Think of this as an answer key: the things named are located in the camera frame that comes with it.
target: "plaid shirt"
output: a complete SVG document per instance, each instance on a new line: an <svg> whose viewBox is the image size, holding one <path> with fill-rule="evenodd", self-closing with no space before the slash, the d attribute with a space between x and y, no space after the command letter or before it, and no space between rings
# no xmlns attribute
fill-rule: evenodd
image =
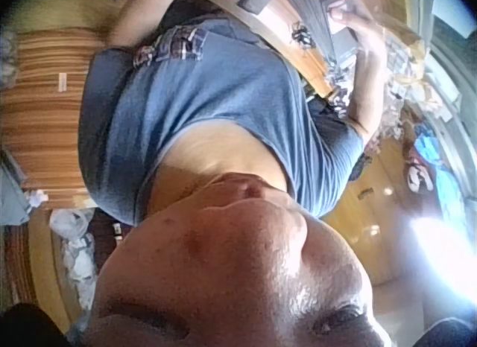
<svg viewBox="0 0 477 347"><path fill-rule="evenodd" d="M135 68L166 59L202 60L207 31L195 26L178 26L159 36L152 45L141 47L134 56Z"/></svg>

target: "blue t-shirt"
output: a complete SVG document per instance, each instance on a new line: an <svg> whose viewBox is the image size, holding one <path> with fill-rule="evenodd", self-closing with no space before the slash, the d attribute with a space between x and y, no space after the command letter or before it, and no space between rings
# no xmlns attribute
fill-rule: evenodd
<svg viewBox="0 0 477 347"><path fill-rule="evenodd" d="M92 199L139 224L167 150L192 125L214 119L234 122L268 147L285 169L289 194L315 217L333 209L363 151L344 122L313 122L298 73L257 35L226 16L195 19L139 56L107 49L93 58L78 142Z"/></svg>

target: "eye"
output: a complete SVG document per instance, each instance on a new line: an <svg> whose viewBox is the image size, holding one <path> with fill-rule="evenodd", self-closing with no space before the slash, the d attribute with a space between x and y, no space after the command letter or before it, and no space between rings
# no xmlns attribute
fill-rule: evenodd
<svg viewBox="0 0 477 347"><path fill-rule="evenodd" d="M163 336L172 340L183 340L189 334L186 321L171 312L154 311L135 304L113 303L108 309L108 314L128 316L147 323Z"/></svg>
<svg viewBox="0 0 477 347"><path fill-rule="evenodd" d="M362 312L356 306L348 305L324 319L319 319L314 324L313 331L316 334L326 335L335 329L345 328L360 316L362 316Z"/></svg>

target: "neck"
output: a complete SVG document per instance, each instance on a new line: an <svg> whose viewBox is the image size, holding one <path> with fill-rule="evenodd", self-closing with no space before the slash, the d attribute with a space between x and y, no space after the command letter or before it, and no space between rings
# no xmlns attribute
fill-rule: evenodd
<svg viewBox="0 0 477 347"><path fill-rule="evenodd" d="M228 121L207 121L182 134L165 155L157 170L148 215L230 172L255 174L273 187L287 190L281 165L266 146Z"/></svg>

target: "short sleeve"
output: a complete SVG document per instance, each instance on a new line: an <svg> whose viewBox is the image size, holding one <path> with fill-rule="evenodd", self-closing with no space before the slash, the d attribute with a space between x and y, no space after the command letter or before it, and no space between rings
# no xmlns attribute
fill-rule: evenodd
<svg viewBox="0 0 477 347"><path fill-rule="evenodd" d="M362 137L344 121L319 115L315 127L322 146L320 216L333 210L346 187L351 171L364 150Z"/></svg>
<svg viewBox="0 0 477 347"><path fill-rule="evenodd" d="M108 131L121 92L133 70L133 55L106 49L92 59L86 77L78 128L81 173L91 198L101 202Z"/></svg>

